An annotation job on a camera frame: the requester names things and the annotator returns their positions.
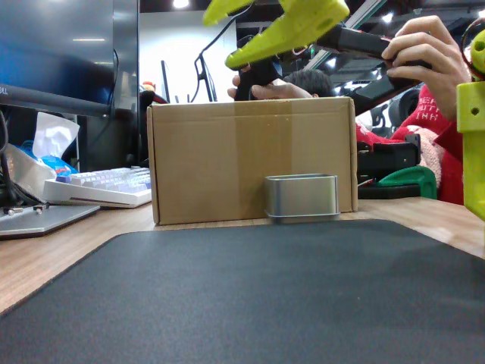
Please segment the person's right hand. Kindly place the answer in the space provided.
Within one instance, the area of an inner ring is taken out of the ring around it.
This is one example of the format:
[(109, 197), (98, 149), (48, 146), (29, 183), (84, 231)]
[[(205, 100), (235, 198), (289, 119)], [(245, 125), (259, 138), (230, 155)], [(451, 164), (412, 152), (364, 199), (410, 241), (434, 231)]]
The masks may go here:
[(318, 94), (311, 94), (292, 83), (287, 83), (280, 79), (266, 86), (254, 85), (250, 93), (256, 99), (306, 99), (318, 97)]

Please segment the person's left hand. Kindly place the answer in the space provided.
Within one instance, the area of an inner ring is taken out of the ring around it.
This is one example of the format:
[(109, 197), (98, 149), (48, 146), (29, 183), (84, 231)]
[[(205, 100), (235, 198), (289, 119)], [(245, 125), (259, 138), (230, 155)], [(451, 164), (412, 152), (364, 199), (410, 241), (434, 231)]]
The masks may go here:
[(471, 82), (471, 74), (458, 44), (437, 16), (411, 19), (398, 31), (382, 53), (391, 61), (387, 75), (419, 80), (436, 100), (443, 117), (456, 116), (456, 88)]

